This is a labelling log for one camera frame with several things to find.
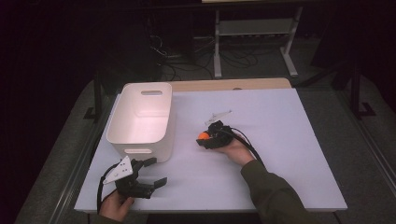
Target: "cable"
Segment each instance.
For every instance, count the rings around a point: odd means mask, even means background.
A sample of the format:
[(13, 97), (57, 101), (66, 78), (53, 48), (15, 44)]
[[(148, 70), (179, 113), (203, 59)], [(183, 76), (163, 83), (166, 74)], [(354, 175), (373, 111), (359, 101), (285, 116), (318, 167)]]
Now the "cable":
[(245, 139), (241, 138), (240, 136), (238, 136), (236, 133), (229, 133), (223, 130), (218, 130), (219, 132), (222, 133), (227, 133), (230, 136), (232, 136), (233, 138), (235, 138), (236, 140), (238, 140), (239, 142), (241, 142), (245, 147), (247, 147), (247, 149), (249, 149), (249, 151), (251, 153), (253, 153), (254, 157), (256, 158), (257, 161), (259, 161), (262, 165), (264, 165), (264, 162), (262, 162), (262, 158), (260, 157), (259, 153), (256, 151), (256, 149), (253, 147), (253, 145), (250, 144), (250, 142), (245, 141)]
[(335, 212), (332, 212), (332, 214), (334, 215), (335, 219), (337, 220), (337, 222), (339, 224), (343, 224), (343, 222), (341, 221), (340, 217)]
[(106, 176), (108, 174), (108, 172), (110, 172), (112, 169), (116, 168), (117, 165), (119, 165), (118, 163), (110, 166), (105, 173), (103, 174), (103, 176), (100, 178), (100, 182), (99, 182), (99, 186), (98, 186), (98, 192), (96, 195), (96, 209), (97, 209), (97, 214), (99, 214), (100, 208), (102, 207), (102, 191), (103, 191), (103, 181), (105, 181)]

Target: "orange part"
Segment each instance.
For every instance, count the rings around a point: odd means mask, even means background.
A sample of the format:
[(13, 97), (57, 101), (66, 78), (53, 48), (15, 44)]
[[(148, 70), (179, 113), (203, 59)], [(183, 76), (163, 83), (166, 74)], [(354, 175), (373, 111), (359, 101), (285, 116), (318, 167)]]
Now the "orange part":
[(210, 138), (210, 136), (208, 133), (200, 133), (198, 135), (198, 139), (209, 139), (209, 138)]

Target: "olive jacket sleeve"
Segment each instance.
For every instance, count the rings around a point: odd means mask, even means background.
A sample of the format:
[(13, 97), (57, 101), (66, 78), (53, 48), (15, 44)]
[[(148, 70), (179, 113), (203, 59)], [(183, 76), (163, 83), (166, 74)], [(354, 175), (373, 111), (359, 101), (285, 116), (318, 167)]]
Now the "olive jacket sleeve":
[(258, 161), (250, 161), (241, 170), (250, 189), (262, 223), (313, 224), (319, 223), (308, 213), (289, 183), (268, 173)]

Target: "bin handle cutout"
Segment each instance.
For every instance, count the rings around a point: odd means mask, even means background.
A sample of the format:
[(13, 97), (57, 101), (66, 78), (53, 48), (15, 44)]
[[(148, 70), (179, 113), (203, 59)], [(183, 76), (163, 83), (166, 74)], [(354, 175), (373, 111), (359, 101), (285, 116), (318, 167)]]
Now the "bin handle cutout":
[(141, 91), (142, 95), (163, 95), (162, 91)]
[(151, 154), (152, 150), (151, 149), (146, 149), (146, 148), (133, 148), (133, 149), (124, 149), (124, 152), (126, 154)]

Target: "person's left hand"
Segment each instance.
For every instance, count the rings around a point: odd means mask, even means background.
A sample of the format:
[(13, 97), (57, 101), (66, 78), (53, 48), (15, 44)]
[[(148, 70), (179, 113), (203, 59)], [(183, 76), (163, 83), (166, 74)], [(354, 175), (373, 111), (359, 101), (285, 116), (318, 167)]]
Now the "person's left hand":
[(125, 202), (121, 203), (122, 199), (122, 196), (116, 190), (112, 192), (102, 202), (99, 215), (123, 222), (129, 208), (134, 203), (134, 198), (129, 197)]

